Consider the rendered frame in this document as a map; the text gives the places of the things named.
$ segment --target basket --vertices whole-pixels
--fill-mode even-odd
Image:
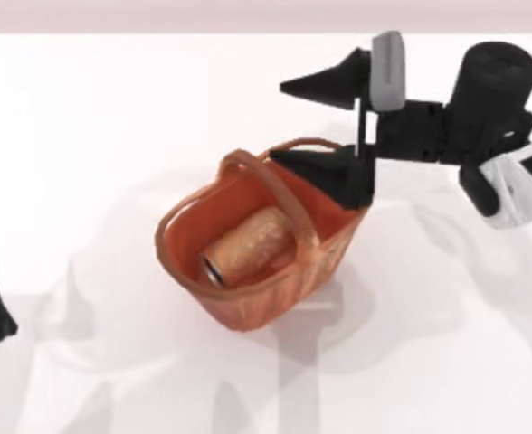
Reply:
[[[341,145],[299,138],[273,149]],[[368,208],[346,211],[310,183],[268,157],[238,149],[220,164],[212,184],[186,197],[159,222],[157,258],[169,275],[231,330],[267,325],[324,284],[342,260]],[[204,279],[200,254],[249,215],[278,206],[290,220],[295,249],[276,269],[253,276],[234,289]]]

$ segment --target can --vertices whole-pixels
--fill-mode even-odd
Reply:
[[[262,208],[228,231],[202,255],[202,267],[219,288],[233,288],[268,267],[288,250],[294,237],[277,207]]]

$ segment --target cylindrical container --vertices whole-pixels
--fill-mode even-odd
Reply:
[[[482,42],[463,57],[448,111],[457,124],[505,122],[518,116],[532,90],[532,57],[506,42]]]
[[[267,267],[291,247],[289,220],[276,207],[254,213],[202,255],[207,277],[219,288],[233,288]]]

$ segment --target black cylinder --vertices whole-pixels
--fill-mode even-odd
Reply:
[[[453,123],[503,123],[518,116],[532,91],[531,55],[506,42],[482,42],[463,57],[448,106]]]

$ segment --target woven basket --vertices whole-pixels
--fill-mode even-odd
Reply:
[[[273,149],[341,145],[299,138]],[[249,331],[277,316],[325,283],[337,268],[367,208],[345,211],[292,172],[268,151],[241,149],[227,155],[215,181],[178,203],[159,223],[157,257],[177,283],[224,326]],[[200,254],[254,212],[276,205],[290,219],[296,241],[290,261],[266,269],[234,289],[214,287],[201,270]]]

